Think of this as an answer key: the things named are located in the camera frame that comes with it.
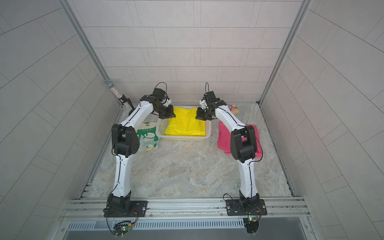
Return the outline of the pink raincoat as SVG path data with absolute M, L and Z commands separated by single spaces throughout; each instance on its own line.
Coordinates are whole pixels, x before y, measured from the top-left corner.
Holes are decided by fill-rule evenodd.
M 257 139 L 258 151 L 256 152 L 256 158 L 261 158 L 263 155 L 263 150 L 261 149 L 261 145 L 260 145 L 259 132 L 256 125 L 252 125 L 252 127 L 255 129 L 255 136 Z M 227 129 L 227 127 L 224 125 L 224 123 L 220 121 L 218 148 L 224 150 L 226 154 L 231 154 L 230 141 L 231 141 L 231 133 Z

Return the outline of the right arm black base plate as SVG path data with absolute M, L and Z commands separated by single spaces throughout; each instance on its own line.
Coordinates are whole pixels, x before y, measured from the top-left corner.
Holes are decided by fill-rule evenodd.
M 268 214 L 265 201 L 263 199 L 256 200 L 247 206 L 241 203 L 240 199 L 227 199 L 226 208 L 228 216 L 266 216 Z

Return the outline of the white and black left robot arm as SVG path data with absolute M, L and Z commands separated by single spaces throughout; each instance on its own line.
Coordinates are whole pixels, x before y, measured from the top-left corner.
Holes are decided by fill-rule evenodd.
M 139 105 L 121 123 L 112 126 L 112 154 L 116 158 L 116 175 L 107 199 L 107 216 L 127 216 L 132 211 L 130 175 L 132 162 L 140 148 L 137 130 L 145 118 L 156 112 L 160 119 L 174 118 L 174 108 L 167 94 L 145 95 Z

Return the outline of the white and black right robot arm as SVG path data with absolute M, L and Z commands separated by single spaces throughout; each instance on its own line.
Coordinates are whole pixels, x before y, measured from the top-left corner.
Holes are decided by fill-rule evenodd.
M 231 134 L 230 150 L 238 161 L 241 189 L 239 203 L 242 211 L 251 213 L 260 205 L 260 195 L 256 185 L 254 163 L 258 151 L 255 129 L 242 123 L 222 100 L 208 102 L 200 100 L 196 119 L 206 121 L 219 119 Z

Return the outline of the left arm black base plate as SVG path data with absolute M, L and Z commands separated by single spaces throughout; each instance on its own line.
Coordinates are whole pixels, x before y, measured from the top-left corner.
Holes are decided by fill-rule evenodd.
M 105 218 L 144 217 L 148 207 L 148 201 L 131 201 L 127 207 L 114 207 L 111 204 L 103 209 Z

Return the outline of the green dinosaur translucent raincoat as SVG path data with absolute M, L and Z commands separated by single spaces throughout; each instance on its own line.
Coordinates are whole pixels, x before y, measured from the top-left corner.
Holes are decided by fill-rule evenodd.
M 154 150 L 159 145 L 159 137 L 156 134 L 157 123 L 144 122 L 137 130 L 140 141 L 139 151 Z

